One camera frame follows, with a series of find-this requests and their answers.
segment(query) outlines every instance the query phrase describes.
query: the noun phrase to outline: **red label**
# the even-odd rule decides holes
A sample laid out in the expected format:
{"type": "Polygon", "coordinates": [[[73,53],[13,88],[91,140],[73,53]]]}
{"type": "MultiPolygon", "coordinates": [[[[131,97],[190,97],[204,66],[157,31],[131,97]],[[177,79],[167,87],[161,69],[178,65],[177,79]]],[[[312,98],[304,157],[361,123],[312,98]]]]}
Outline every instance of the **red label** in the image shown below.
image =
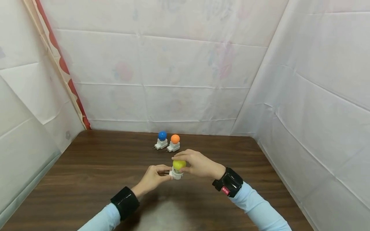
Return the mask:
{"type": "Polygon", "coordinates": [[[222,187],[221,191],[225,193],[226,195],[229,195],[229,192],[230,192],[225,186],[222,187]]]}

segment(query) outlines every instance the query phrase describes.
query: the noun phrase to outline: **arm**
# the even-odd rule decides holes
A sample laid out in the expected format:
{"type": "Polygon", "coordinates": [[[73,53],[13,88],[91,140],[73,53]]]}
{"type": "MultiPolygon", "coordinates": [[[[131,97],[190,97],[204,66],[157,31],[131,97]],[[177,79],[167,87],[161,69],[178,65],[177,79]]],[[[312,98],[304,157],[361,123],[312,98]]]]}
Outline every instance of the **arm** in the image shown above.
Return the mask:
{"type": "Polygon", "coordinates": [[[291,231],[288,222],[247,183],[243,182],[236,196],[229,198],[244,210],[258,230],[291,231]]]}
{"type": "MultiPolygon", "coordinates": [[[[135,200],[140,196],[147,194],[153,189],[157,188],[161,183],[172,180],[171,176],[160,176],[160,173],[171,170],[171,167],[163,164],[157,166],[150,166],[141,179],[141,181],[132,188],[131,193],[135,196],[135,200]]],[[[104,207],[98,214],[89,220],[78,231],[112,231],[121,222],[121,215],[115,204],[110,203],[104,207]]]]}
{"type": "MultiPolygon", "coordinates": [[[[225,173],[223,165],[190,149],[177,153],[172,159],[187,161],[191,164],[191,167],[184,167],[180,169],[180,172],[188,172],[199,177],[210,177],[216,180],[220,180],[225,173]]],[[[284,218],[247,183],[243,182],[242,188],[230,200],[244,210],[258,227],[258,230],[291,231],[284,218]]]]}
{"type": "Polygon", "coordinates": [[[89,220],[78,231],[112,231],[121,222],[121,216],[112,203],[105,206],[98,214],[89,220]]]}

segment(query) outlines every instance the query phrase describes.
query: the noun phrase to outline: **black wristband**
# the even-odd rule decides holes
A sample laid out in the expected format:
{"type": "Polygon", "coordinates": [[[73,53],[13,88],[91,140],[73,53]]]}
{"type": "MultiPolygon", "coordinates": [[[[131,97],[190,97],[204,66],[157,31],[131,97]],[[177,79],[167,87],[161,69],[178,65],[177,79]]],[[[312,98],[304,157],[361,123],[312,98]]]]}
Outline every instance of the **black wristband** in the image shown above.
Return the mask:
{"type": "Polygon", "coordinates": [[[133,214],[140,203],[135,194],[128,187],[124,187],[119,193],[111,198],[111,202],[117,207],[121,221],[133,214]]]}
{"type": "Polygon", "coordinates": [[[217,191],[222,191],[228,197],[235,197],[243,185],[243,179],[231,168],[226,167],[220,180],[214,180],[212,185],[217,191]]]}

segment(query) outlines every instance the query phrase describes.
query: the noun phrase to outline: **orange bulb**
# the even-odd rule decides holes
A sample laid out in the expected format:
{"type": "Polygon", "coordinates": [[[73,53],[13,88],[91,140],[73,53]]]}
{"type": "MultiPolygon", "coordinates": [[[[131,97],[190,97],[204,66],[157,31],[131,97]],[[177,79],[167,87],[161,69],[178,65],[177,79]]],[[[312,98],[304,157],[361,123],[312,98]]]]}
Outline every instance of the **orange bulb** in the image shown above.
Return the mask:
{"type": "Polygon", "coordinates": [[[178,142],[180,142],[180,136],[178,136],[178,135],[172,135],[171,136],[171,142],[175,145],[175,144],[177,144],[178,142]]]}

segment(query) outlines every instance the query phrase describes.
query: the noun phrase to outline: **red stripe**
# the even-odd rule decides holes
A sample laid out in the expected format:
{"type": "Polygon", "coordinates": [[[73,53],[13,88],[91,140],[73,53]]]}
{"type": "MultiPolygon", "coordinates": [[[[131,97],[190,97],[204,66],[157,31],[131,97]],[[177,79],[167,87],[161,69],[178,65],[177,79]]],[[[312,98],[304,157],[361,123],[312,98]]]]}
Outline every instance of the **red stripe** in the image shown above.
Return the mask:
{"type": "MultiPolygon", "coordinates": [[[[52,44],[52,45],[53,45],[53,46],[58,50],[58,52],[59,52],[59,55],[60,55],[60,59],[59,59],[59,65],[60,65],[60,68],[61,68],[65,73],[70,74],[70,73],[69,73],[69,70],[68,70],[68,67],[67,67],[67,65],[66,65],[66,63],[65,63],[65,61],[64,61],[63,56],[62,56],[62,53],[60,52],[60,49],[59,49],[59,46],[58,46],[57,40],[56,40],[56,38],[55,38],[55,36],[54,36],[54,33],[53,33],[53,31],[51,30],[50,23],[49,23],[49,21],[48,21],[48,19],[47,19],[47,17],[46,17],[46,14],[45,14],[45,11],[44,11],[44,9],[43,9],[43,7],[42,7],[42,5],[41,5],[41,2],[40,2],[40,0],[35,0],[35,2],[36,2],[37,9],[38,9],[38,11],[39,11],[39,12],[40,12],[40,14],[41,14],[41,17],[43,18],[43,20],[44,20],[44,22],[45,22],[45,25],[46,25],[47,29],[49,30],[49,39],[50,39],[50,42],[51,42],[51,44],[52,44]]],[[[88,121],[88,119],[87,119],[87,117],[86,117],[85,110],[84,110],[84,108],[83,108],[83,106],[82,106],[82,103],[81,103],[81,101],[80,101],[80,98],[79,98],[79,96],[78,96],[78,94],[77,94],[77,91],[76,91],[76,89],[75,89],[75,87],[74,87],[74,84],[73,84],[73,82],[72,82],[72,79],[70,79],[70,80],[68,81],[68,86],[69,86],[69,88],[70,88],[71,92],[72,92],[72,93],[77,97],[76,103],[77,103],[77,105],[78,105],[78,107],[80,108],[80,111],[81,111],[81,113],[82,113],[82,121],[83,121],[83,123],[85,124],[86,129],[91,129],[91,127],[90,127],[90,123],[89,123],[89,121],[88,121]]]]}

